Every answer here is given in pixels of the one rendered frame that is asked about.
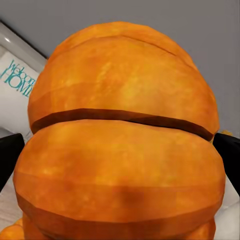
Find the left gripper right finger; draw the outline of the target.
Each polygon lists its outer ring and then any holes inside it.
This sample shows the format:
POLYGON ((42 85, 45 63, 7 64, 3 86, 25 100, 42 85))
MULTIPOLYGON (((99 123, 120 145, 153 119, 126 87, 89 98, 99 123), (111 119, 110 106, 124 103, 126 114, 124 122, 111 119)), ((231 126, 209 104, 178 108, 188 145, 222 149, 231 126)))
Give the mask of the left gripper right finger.
POLYGON ((240 196, 240 139, 217 132, 212 144, 222 157, 225 173, 240 196))

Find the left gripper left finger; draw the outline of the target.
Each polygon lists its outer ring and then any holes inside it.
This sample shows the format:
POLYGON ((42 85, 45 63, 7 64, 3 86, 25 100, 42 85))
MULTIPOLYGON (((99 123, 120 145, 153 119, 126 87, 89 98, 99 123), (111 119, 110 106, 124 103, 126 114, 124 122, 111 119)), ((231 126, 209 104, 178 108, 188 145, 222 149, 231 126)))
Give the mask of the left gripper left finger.
POLYGON ((0 192, 14 172, 19 155, 25 145, 25 140, 20 132, 0 138, 0 192))

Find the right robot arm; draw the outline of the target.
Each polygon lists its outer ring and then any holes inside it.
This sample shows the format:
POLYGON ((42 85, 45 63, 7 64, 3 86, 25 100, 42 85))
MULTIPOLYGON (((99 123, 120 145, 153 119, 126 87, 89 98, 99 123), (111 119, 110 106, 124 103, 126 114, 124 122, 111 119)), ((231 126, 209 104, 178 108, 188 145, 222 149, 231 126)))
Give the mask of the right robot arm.
POLYGON ((213 240, 240 240, 240 202, 226 208, 214 218, 213 240))

